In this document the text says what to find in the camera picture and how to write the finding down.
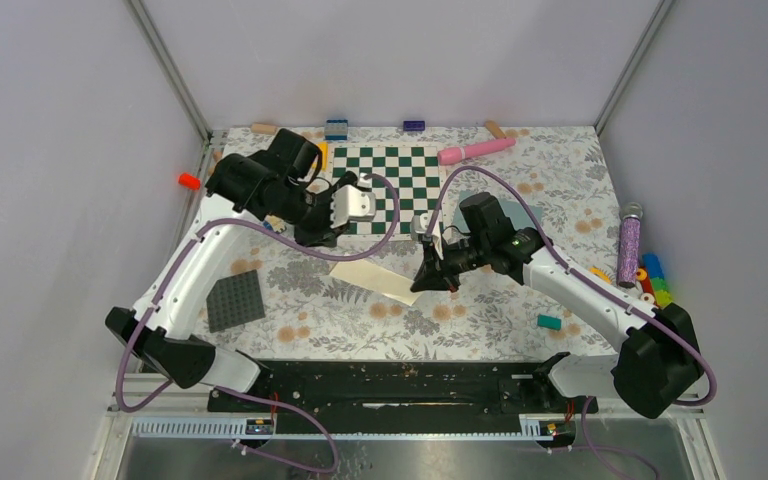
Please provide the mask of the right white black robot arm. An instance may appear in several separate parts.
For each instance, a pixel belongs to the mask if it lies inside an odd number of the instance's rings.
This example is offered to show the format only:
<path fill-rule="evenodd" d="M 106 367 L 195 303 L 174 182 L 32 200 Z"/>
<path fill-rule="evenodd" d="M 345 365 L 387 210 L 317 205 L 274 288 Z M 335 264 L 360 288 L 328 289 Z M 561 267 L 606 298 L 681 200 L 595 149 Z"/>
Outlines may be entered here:
<path fill-rule="evenodd" d="M 454 243 L 423 238 L 411 291 L 455 292 L 461 274 L 489 266 L 570 310 L 614 350 L 601 356 L 559 353 L 541 364 L 533 374 L 533 396 L 543 410 L 557 412 L 575 397 L 618 398 L 655 419 L 700 379 L 701 363 L 689 352 L 698 343 L 683 308 L 657 308 L 581 271 L 536 229 L 515 229 L 489 193 L 463 200 L 460 211 L 466 237 Z"/>

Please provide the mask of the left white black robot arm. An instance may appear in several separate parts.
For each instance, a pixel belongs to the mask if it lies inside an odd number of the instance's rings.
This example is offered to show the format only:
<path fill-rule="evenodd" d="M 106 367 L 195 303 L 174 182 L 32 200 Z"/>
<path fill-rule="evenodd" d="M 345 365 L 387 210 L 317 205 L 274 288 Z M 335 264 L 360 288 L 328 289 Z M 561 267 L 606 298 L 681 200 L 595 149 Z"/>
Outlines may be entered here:
<path fill-rule="evenodd" d="M 259 365 L 197 338 L 196 321 L 213 286 L 242 249 L 245 234 L 267 216 L 290 225 L 297 245 L 336 246 L 347 228 L 332 224 L 333 197 L 357 177 L 351 174 L 312 193 L 308 177 L 320 167 L 320 149 L 287 129 L 279 130 L 264 150 L 223 157 L 173 257 L 132 307 L 111 309 L 106 327 L 178 387 L 202 383 L 232 389 L 232 398 L 245 410 L 264 407 L 271 387 L 259 377 Z"/>

